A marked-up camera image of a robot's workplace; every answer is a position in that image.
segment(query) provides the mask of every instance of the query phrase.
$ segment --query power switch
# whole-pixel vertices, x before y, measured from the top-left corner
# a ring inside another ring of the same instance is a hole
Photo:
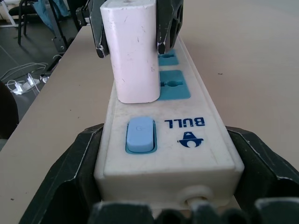
[[[128,125],[127,147],[132,153],[148,153],[154,149],[154,120],[132,118]]]

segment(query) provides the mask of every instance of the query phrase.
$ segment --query chair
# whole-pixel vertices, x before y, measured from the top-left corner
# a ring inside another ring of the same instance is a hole
[[[24,34],[24,36],[26,36],[27,15],[36,14],[36,11],[33,8],[33,6],[30,3],[28,4],[28,2],[29,2],[29,0],[21,0],[19,3],[19,6],[10,9],[8,12],[11,16],[14,16],[14,15],[19,16],[19,26],[18,26],[18,44],[19,45],[21,45],[22,16],[24,18],[23,34]]]

